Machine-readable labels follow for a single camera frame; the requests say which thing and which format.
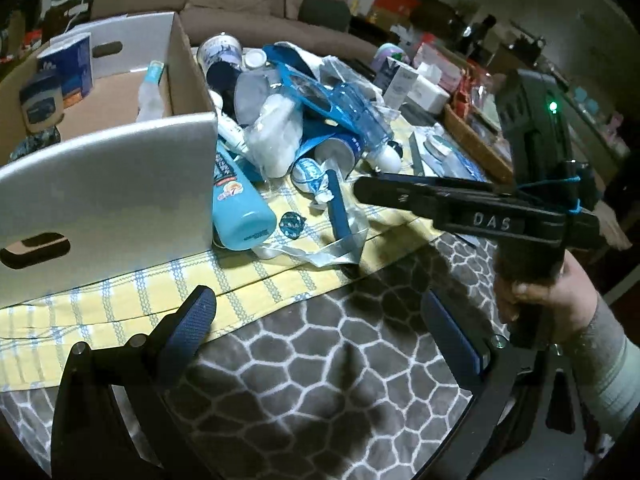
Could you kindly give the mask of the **grey sleeve forearm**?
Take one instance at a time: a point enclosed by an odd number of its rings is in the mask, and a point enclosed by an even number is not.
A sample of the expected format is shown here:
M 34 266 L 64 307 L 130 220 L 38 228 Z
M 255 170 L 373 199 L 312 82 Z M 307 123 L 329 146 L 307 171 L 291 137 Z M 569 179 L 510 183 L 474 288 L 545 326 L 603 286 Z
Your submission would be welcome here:
M 617 440 L 639 405 L 639 347 L 598 296 L 590 323 L 565 344 L 579 394 L 605 434 Z

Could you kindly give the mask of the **person right hand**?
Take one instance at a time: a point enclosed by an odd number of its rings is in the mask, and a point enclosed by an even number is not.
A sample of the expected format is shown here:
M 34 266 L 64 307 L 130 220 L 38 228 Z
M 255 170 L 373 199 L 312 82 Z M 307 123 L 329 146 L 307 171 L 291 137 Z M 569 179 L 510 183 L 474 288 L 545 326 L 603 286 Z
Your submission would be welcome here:
M 597 311 L 600 295 L 587 272 L 567 250 L 561 272 L 551 284 L 527 284 L 495 277 L 494 291 L 500 321 L 513 325 L 526 309 L 538 304 L 553 314 L 556 342 L 588 327 Z

